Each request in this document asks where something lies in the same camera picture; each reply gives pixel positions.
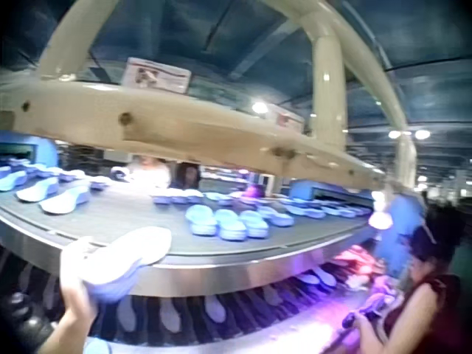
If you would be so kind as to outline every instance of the ceiling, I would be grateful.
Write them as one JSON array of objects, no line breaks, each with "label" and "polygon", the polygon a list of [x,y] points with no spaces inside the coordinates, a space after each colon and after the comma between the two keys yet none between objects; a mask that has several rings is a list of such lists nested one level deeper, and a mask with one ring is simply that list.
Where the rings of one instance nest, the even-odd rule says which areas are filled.
[{"label": "ceiling", "polygon": [[[18,0],[2,66],[34,66],[73,0]],[[405,109],[418,173],[433,183],[472,166],[472,12],[460,0],[332,0],[378,58]],[[306,34],[258,0],[121,0],[81,80],[119,83],[134,56],[192,71],[189,94],[248,111],[254,98],[309,119],[312,51]],[[395,141],[381,108],[346,73],[349,153],[387,168]],[[211,94],[203,83],[211,82]]]}]

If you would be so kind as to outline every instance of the purple light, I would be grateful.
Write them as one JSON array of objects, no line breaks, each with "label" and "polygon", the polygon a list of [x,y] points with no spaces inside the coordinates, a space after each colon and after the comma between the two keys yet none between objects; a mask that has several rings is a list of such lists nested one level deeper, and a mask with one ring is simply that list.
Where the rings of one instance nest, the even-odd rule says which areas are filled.
[{"label": "purple light", "polygon": [[387,230],[393,225],[392,216],[388,212],[374,212],[369,225],[377,230]]}]

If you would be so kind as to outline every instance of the conveyor belt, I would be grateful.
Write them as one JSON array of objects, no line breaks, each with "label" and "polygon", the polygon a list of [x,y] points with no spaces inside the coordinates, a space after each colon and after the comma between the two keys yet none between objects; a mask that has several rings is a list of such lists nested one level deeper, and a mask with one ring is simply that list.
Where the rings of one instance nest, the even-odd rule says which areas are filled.
[{"label": "conveyor belt", "polygon": [[[21,291],[43,309],[50,321],[58,321],[63,315],[58,278],[2,247],[0,277],[0,299]],[[181,319],[181,330],[177,333],[170,332],[162,322],[160,310],[167,299],[127,296],[116,304],[99,306],[90,336],[140,346],[140,353],[154,353],[152,347],[167,347],[166,353],[174,353],[171,350],[174,348],[175,353],[182,353],[179,346],[197,344],[211,344],[205,353],[224,353],[228,348],[232,348],[228,353],[237,350],[245,353],[244,349],[262,350],[263,344],[272,341],[278,341],[280,349],[280,345],[288,344],[286,336],[295,336],[292,340],[301,337],[309,341],[313,353],[317,353],[336,335],[336,329],[348,311],[365,299],[365,294],[345,293],[340,288],[328,295],[294,277],[270,286],[283,299],[279,305],[267,303],[262,288],[218,295],[226,311],[223,323],[210,319],[203,296],[171,299]],[[228,344],[221,342],[229,339],[233,340]],[[201,353],[201,347],[193,348],[187,347],[184,352]]]},{"label": "conveyor belt", "polygon": [[[73,185],[62,184],[61,191]],[[148,191],[139,187],[115,183],[102,192],[92,194],[87,204],[78,206],[68,215],[47,215],[37,204],[20,202],[14,192],[0,195],[0,208],[39,229],[52,230],[59,235],[72,238],[92,236],[97,242],[104,244],[139,227],[166,227],[173,235],[170,253],[180,256],[242,254],[298,246],[314,240],[324,240],[334,234],[352,232],[367,223],[365,217],[349,219],[328,215],[321,220],[295,217],[295,225],[290,228],[270,226],[270,238],[266,240],[228,243],[218,237],[192,235],[184,217],[188,205],[155,205]],[[213,209],[219,208],[217,204],[207,199],[205,204]],[[281,205],[275,207],[284,210]],[[240,212],[248,208],[239,203],[233,210]]]}]

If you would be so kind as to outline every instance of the light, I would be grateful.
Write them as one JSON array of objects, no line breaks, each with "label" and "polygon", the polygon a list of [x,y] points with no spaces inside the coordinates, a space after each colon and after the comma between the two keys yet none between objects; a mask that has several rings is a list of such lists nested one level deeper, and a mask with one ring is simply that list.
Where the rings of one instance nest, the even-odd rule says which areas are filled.
[{"label": "light", "polygon": [[385,201],[385,195],[380,190],[374,190],[371,195],[374,201]]},{"label": "light", "polygon": [[414,137],[418,140],[424,140],[427,139],[431,136],[431,133],[429,131],[424,131],[423,129],[416,131],[414,133]]},{"label": "light", "polygon": [[84,87],[88,87],[89,89],[94,89],[98,91],[116,91],[117,90],[117,88],[103,85],[101,83],[95,83],[93,85],[84,85]]},{"label": "light", "polygon": [[267,105],[264,102],[256,102],[252,105],[252,110],[257,114],[264,114],[268,112]]},{"label": "light", "polygon": [[387,230],[393,225],[388,212],[374,212],[369,218],[369,225],[377,230]]},{"label": "light", "polygon": [[389,138],[390,139],[397,139],[401,133],[399,131],[390,131]]}]

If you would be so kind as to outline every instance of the hand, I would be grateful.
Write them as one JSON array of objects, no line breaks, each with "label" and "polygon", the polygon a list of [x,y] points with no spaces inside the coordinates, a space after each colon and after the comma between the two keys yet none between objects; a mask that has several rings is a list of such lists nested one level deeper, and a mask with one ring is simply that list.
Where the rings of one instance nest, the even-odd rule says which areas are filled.
[{"label": "hand", "polygon": [[96,305],[91,301],[79,277],[81,263],[90,247],[90,237],[70,243],[60,253],[60,290],[66,313],[78,324],[90,326],[97,316]]},{"label": "hand", "polygon": [[361,327],[363,327],[365,324],[370,325],[369,320],[362,313],[360,313],[358,311],[354,311],[353,314],[354,314],[354,317],[355,317],[355,321],[354,321],[354,324],[353,324],[354,328],[361,329]]}]

